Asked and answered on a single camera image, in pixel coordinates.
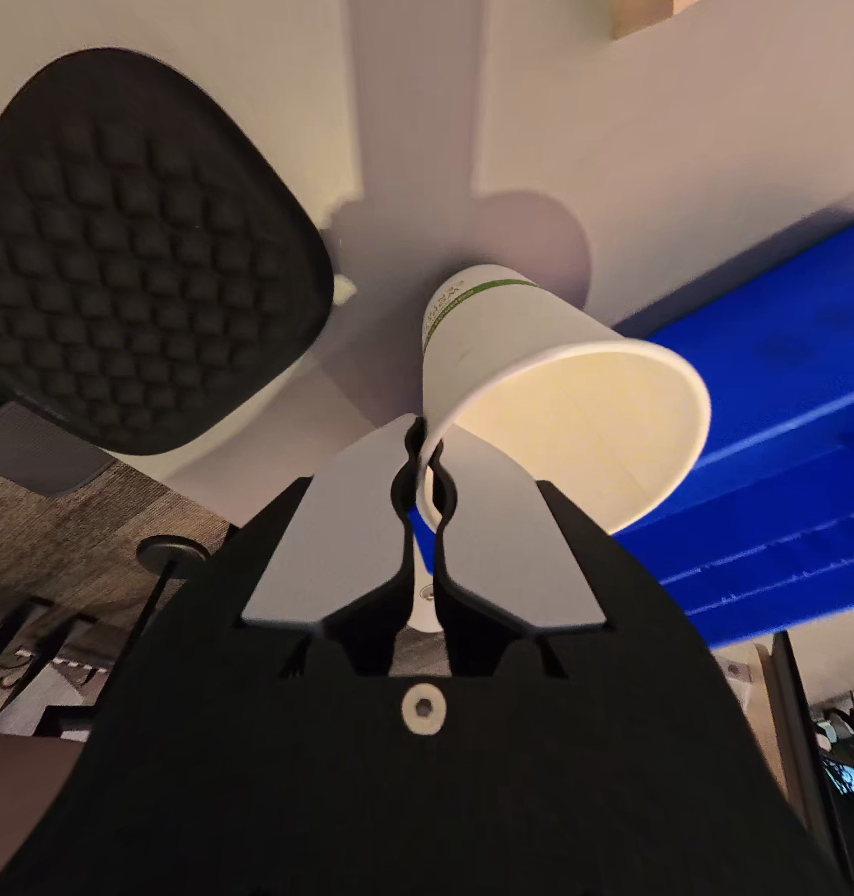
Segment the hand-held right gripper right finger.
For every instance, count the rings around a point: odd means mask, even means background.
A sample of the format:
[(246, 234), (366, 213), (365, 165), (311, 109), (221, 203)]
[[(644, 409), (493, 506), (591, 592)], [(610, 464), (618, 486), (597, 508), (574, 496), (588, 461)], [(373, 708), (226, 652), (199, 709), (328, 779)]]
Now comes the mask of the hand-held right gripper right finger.
[(531, 474), (458, 426), (445, 433), (432, 468), (444, 499), (433, 587), (452, 676), (488, 678), (516, 642), (606, 626)]

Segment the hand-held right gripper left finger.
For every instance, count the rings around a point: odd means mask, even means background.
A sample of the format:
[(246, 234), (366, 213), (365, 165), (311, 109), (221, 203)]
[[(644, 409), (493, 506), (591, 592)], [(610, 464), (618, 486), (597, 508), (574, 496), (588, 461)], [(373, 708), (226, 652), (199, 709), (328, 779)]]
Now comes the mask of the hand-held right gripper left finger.
[(405, 413), (314, 476), (242, 610), (248, 626), (339, 644), (385, 677), (413, 609), (413, 505), (423, 420)]

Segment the white green-striped paper cup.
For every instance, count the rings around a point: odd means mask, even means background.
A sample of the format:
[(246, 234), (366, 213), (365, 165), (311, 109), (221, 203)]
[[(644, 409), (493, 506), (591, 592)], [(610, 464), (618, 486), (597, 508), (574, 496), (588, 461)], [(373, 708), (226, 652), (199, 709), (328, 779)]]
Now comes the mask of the white green-striped paper cup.
[(417, 505), (436, 530), (429, 462), (459, 427), (563, 492), (609, 533), (667, 500), (707, 441), (712, 404), (682, 356), (626, 338), (523, 275), (480, 264), (422, 321)]

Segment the blue plastic bin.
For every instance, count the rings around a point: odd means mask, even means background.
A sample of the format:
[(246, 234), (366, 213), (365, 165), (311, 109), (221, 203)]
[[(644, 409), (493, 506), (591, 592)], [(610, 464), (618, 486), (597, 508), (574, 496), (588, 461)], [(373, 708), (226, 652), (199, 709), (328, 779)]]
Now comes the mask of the blue plastic bin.
[(637, 637), (661, 628), (653, 613), (686, 616), (720, 647), (854, 606), (854, 225), (646, 342), (710, 394), (684, 482), (609, 533), (535, 479), (602, 629)]

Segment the wooden cube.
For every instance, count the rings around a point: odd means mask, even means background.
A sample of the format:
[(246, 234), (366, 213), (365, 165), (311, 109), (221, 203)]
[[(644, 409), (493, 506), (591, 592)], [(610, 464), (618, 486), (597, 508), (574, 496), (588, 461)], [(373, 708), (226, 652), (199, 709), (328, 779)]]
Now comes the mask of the wooden cube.
[(696, 1), (609, 1), (612, 39), (622, 39), (684, 12)]

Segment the black floor stand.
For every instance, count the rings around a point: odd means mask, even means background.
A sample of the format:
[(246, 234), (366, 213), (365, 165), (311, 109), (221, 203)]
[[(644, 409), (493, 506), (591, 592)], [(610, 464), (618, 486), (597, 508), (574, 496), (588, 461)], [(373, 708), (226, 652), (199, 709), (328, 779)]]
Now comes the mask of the black floor stand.
[(135, 556), (140, 566), (156, 577), (155, 585), (136, 624), (136, 628), (143, 632), (158, 608), (169, 583), (186, 581), (204, 567), (211, 554), (193, 539), (174, 535), (154, 535), (141, 541)]

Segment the grey fabric panel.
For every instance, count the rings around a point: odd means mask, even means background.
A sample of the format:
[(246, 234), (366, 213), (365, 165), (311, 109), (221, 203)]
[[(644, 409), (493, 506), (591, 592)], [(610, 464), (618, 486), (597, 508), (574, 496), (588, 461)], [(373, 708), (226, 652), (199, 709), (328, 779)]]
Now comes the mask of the grey fabric panel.
[(47, 498), (87, 486), (116, 464), (111, 454), (15, 402), (0, 406), (0, 477)]

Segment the black padded wrist rest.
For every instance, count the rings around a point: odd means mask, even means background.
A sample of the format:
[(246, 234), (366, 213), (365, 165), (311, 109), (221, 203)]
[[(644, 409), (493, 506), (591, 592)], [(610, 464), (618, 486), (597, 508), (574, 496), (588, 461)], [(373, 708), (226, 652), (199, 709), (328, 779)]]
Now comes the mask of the black padded wrist rest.
[(0, 114), (0, 398), (115, 454), (174, 451), (295, 364), (333, 309), (320, 232), (197, 84), (127, 49)]

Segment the dark upright panel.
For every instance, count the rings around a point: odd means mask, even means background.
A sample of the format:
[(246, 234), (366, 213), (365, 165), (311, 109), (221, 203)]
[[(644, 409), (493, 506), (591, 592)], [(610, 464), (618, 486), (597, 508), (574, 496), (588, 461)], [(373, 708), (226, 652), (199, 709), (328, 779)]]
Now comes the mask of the dark upright panel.
[(820, 751), (805, 689), (788, 631), (772, 636), (771, 647), (758, 649), (771, 718), (785, 779), (787, 799), (814, 844), (849, 884), (848, 860), (840, 819)]

